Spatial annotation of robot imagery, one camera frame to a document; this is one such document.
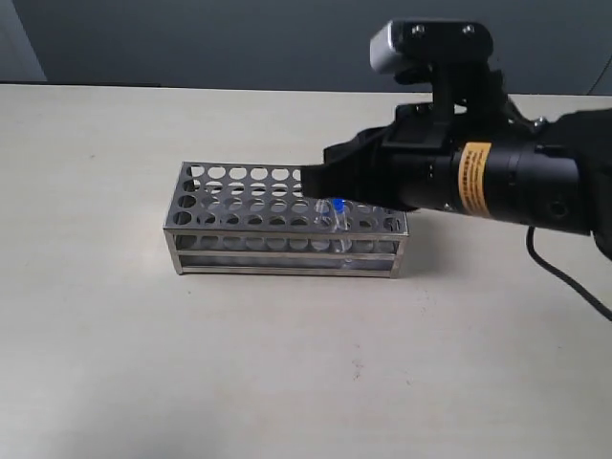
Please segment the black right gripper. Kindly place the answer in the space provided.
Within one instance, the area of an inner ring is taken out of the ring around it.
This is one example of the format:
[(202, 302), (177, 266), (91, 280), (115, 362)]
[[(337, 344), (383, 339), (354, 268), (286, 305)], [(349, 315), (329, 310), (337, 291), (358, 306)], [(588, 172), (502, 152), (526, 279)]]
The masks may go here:
[(361, 130), (347, 142), (323, 149), (321, 164), (302, 165), (305, 197), (386, 200), (388, 183), (378, 159), (390, 168), (391, 189), (406, 209), (464, 213), (459, 163), (465, 140), (455, 103), (419, 102), (396, 107), (386, 126)]

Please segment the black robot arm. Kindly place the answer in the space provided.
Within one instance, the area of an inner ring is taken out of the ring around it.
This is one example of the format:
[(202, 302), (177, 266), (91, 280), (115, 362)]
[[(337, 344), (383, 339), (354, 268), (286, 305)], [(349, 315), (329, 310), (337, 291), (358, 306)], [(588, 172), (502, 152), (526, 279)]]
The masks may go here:
[(611, 252), (611, 113), (578, 111), (529, 131), (498, 111), (437, 121), (429, 103), (325, 148), (300, 169), (313, 199), (468, 216), (592, 236)]

